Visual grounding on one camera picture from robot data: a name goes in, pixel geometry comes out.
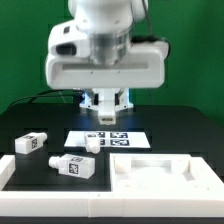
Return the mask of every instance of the white box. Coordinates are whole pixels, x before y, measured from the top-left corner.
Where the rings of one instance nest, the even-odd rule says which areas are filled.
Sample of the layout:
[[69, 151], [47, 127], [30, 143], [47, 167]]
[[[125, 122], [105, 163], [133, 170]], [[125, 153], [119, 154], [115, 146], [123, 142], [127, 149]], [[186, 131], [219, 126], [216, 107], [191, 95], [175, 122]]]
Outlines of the white box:
[[[128, 173], [116, 171], [122, 157]], [[111, 154], [110, 177], [123, 217], [224, 217], [224, 184], [200, 157]]]

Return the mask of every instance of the white container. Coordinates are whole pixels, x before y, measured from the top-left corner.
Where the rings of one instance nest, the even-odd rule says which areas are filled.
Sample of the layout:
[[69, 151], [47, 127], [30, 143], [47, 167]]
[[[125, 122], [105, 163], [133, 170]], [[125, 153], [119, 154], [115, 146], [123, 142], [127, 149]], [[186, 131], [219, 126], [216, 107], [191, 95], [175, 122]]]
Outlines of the white container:
[[59, 174], [89, 179], [95, 173], [95, 159], [66, 154], [51, 157], [49, 166], [58, 169]]
[[16, 153], [29, 154], [36, 149], [41, 148], [46, 139], [47, 134], [44, 132], [31, 132], [30, 134], [17, 138], [15, 140], [15, 151]]

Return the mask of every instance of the white tray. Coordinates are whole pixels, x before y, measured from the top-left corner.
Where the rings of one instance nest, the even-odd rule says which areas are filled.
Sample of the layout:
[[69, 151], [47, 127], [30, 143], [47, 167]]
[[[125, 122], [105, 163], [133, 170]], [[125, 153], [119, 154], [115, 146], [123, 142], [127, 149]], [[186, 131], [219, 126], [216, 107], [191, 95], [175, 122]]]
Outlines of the white tray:
[[[121, 156], [132, 160], [129, 174], [115, 171]], [[186, 173], [178, 174], [186, 160]], [[13, 166], [3, 167], [7, 175]], [[223, 183], [202, 158], [111, 154], [110, 172], [112, 192], [0, 191], [0, 216], [224, 217]], [[122, 180], [134, 184], [120, 185]]]

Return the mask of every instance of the white block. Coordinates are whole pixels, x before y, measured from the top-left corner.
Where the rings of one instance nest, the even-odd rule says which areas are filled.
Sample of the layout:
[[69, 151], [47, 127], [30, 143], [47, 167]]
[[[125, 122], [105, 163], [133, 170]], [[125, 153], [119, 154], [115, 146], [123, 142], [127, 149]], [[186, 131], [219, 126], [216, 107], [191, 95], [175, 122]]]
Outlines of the white block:
[[88, 217], [87, 192], [0, 192], [0, 216]]
[[41, 148], [46, 139], [46, 133], [31, 132], [30, 134], [15, 140], [15, 151], [16, 153], [29, 154], [34, 150]]
[[222, 200], [205, 198], [178, 194], [129, 195], [123, 201], [123, 217], [224, 217], [223, 197]]
[[89, 193], [89, 217], [122, 217], [123, 199], [111, 192]]
[[98, 154], [100, 152], [100, 138], [97, 133], [85, 133], [85, 146], [87, 152]]
[[95, 159], [65, 154], [51, 157], [49, 166], [56, 168], [59, 174], [89, 179], [95, 173]]
[[0, 191], [15, 171], [15, 156], [3, 156], [0, 160]]

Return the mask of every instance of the printed black pattern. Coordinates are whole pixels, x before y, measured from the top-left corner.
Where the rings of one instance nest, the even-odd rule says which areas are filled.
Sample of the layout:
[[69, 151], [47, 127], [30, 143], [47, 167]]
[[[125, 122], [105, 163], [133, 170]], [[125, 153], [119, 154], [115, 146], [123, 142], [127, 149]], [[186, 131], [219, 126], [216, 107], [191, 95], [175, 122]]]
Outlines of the printed black pattern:
[[79, 165], [69, 163], [69, 171], [68, 172], [70, 174], [78, 175], [79, 174]]
[[37, 139], [33, 139], [32, 140], [32, 149], [36, 148], [37, 147]]

